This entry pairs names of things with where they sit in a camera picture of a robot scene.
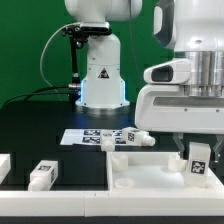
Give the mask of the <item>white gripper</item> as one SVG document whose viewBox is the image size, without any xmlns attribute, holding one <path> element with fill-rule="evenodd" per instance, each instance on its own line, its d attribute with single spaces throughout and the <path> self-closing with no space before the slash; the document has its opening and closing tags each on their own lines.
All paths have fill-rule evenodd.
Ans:
<svg viewBox="0 0 224 224">
<path fill-rule="evenodd" d="M 189 97 L 178 85 L 147 84 L 139 92 L 135 125 L 153 132 L 175 132 L 173 140 L 184 158 L 183 133 L 224 134 L 224 98 Z M 219 154 L 224 135 L 216 136 L 213 148 Z"/>
</svg>

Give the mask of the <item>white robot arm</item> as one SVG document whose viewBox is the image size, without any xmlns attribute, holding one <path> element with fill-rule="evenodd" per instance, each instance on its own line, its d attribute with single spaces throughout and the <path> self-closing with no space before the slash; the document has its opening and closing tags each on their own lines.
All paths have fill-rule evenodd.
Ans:
<svg viewBox="0 0 224 224">
<path fill-rule="evenodd" d="M 88 42 L 80 107 L 118 109 L 126 101 L 120 40 L 112 21 L 133 21 L 143 0 L 64 0 Z M 136 29 L 132 53 L 142 75 L 135 126 L 144 131 L 224 135 L 224 0 L 159 0 L 153 24 Z"/>
</svg>

